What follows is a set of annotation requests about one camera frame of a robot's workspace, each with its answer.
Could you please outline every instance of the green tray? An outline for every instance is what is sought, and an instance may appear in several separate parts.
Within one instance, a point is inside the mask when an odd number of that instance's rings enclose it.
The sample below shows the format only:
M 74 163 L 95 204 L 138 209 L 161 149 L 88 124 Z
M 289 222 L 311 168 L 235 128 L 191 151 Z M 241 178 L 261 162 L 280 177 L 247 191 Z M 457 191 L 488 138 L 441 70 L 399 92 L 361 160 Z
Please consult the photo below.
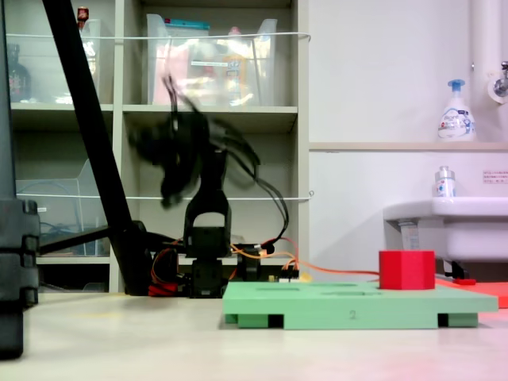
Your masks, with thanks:
M 230 283 L 225 322 L 239 328 L 424 329 L 476 327 L 478 312 L 498 310 L 494 296 L 438 286 L 380 290 L 365 283 Z

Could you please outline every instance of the red cube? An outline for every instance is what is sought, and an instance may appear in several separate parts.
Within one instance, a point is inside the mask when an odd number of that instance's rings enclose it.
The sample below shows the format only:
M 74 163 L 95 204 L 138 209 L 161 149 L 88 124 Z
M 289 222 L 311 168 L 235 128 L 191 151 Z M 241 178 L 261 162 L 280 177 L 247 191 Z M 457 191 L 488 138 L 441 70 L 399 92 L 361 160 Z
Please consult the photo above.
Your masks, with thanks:
M 379 288 L 433 290 L 436 288 L 436 255 L 432 251 L 379 252 Z

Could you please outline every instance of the plastic storage bin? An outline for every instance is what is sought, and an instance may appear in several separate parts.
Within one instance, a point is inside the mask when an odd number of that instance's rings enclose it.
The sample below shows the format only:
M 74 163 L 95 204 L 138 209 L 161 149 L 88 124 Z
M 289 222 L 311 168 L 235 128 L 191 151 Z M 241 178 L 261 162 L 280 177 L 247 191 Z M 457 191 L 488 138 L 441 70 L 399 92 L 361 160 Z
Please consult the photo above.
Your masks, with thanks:
M 171 39 L 164 20 L 147 15 L 148 104 L 170 104 L 164 78 L 200 106 L 274 106 L 273 36 Z M 265 20 L 259 34 L 274 33 L 277 20 Z
M 87 160 L 77 179 L 37 179 L 16 181 L 17 195 L 37 202 L 40 215 L 40 241 L 52 241 L 70 233 L 85 232 L 106 225 L 106 216 Z M 63 197 L 48 197 L 45 194 Z M 77 198 L 65 196 L 88 196 Z M 56 255 L 108 256 L 107 238 L 65 249 Z
M 101 20 L 87 21 L 82 31 L 83 47 L 100 103 L 113 101 L 114 41 L 94 37 L 107 36 L 111 36 L 111 32 Z M 19 85 L 19 78 L 12 75 L 12 69 L 21 65 L 24 68 L 21 70 L 28 73 L 23 74 L 24 77 L 28 76 L 28 89 L 15 97 L 11 95 L 13 102 L 72 104 L 64 70 L 52 38 L 7 37 L 7 44 L 11 50 L 13 47 L 17 50 L 17 57 L 11 56 L 9 59 L 11 94 L 13 87 Z

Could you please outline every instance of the spray bottle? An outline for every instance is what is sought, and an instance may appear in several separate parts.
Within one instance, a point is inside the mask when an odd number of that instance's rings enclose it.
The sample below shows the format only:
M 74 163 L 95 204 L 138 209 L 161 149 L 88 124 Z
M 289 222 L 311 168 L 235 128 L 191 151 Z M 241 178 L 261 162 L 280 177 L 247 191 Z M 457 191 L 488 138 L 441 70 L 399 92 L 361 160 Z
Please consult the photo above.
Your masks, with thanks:
M 441 124 L 437 130 L 439 141 L 474 141 L 476 140 L 475 119 L 466 106 L 460 88 L 465 85 L 462 79 L 448 82 L 452 88 L 452 98 L 444 109 Z

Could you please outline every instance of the shelf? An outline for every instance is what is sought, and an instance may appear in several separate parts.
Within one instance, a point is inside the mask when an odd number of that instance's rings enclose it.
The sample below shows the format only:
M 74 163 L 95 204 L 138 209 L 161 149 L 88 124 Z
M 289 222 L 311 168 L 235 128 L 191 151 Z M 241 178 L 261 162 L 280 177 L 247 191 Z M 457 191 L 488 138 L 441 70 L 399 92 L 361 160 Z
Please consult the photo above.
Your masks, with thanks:
M 141 0 L 146 6 L 185 6 L 186 8 L 290 8 L 291 0 Z
M 294 126 L 298 107 L 291 106 L 248 106 L 199 107 L 210 117 L 227 121 L 242 133 L 289 133 Z M 170 112 L 169 106 L 161 105 L 124 105 L 124 114 L 135 125 L 150 126 L 165 121 Z M 188 108 L 179 106 L 179 111 L 188 112 Z
M 113 105 L 101 105 L 108 131 L 113 131 Z M 56 103 L 12 103 L 14 131 L 78 132 L 73 105 Z
M 287 263 L 287 261 L 290 258 L 267 258 L 265 260 L 261 260 L 261 264 L 264 266 L 283 266 Z M 184 255 L 180 255 L 178 259 L 178 263 L 180 266 L 191 266 L 193 258 L 186 258 Z M 225 266 L 236 266 L 237 265 L 237 258 L 229 257 L 229 258 L 222 258 L 222 264 Z
M 37 264 L 110 264 L 108 256 L 38 256 Z
M 349 143 L 349 142 L 330 142 L 330 143 L 310 143 L 309 150 L 313 152 L 344 152 L 344 151 L 436 151 L 436 152 L 457 152 L 457 151 L 476 151 L 476 152 L 505 152 L 508 151 L 508 142 L 482 142 L 482 141 L 457 141 L 448 143 L 439 142 L 374 142 L 374 143 Z

